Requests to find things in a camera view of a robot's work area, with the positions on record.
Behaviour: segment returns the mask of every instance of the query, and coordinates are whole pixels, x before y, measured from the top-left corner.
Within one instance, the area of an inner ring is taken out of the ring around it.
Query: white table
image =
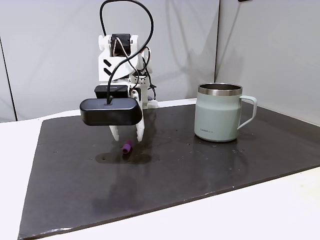
[[[160,102],[159,107],[195,104]],[[42,121],[79,110],[0,124],[1,233],[16,240]],[[320,239],[320,168],[48,240]]]

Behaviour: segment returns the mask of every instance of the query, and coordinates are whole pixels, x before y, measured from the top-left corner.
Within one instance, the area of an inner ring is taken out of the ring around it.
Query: small purple cylinder
[[[122,147],[123,154],[128,154],[131,150],[131,146],[132,146],[132,142],[130,140],[126,141],[126,143]]]

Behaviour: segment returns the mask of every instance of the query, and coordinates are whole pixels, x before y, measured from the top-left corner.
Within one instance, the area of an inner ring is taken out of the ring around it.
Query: light green mug
[[[257,99],[242,96],[243,88],[227,83],[205,83],[198,87],[194,133],[212,142],[236,139],[239,129],[250,123],[257,113]],[[240,125],[242,99],[253,102],[252,118]]]

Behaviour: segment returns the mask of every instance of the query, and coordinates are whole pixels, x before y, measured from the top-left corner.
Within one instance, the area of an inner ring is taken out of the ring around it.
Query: mug handle
[[[257,114],[257,106],[258,106],[258,101],[255,97],[253,96],[241,96],[240,99],[246,99],[246,100],[250,100],[253,102],[253,113],[252,113],[252,118],[250,118],[248,121],[242,123],[237,130],[239,130],[240,128],[242,128],[243,126],[247,125],[248,123],[250,123],[256,116]]]

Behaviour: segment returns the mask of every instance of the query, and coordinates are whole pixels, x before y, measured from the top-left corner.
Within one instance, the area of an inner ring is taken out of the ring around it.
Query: dark slate board
[[[212,143],[194,134],[195,106],[144,112],[135,126],[86,126],[80,116],[43,122],[19,239],[102,225],[280,178],[320,165],[320,127],[258,108],[237,140]],[[244,103],[242,122],[252,106]],[[121,147],[134,141],[123,156]]]

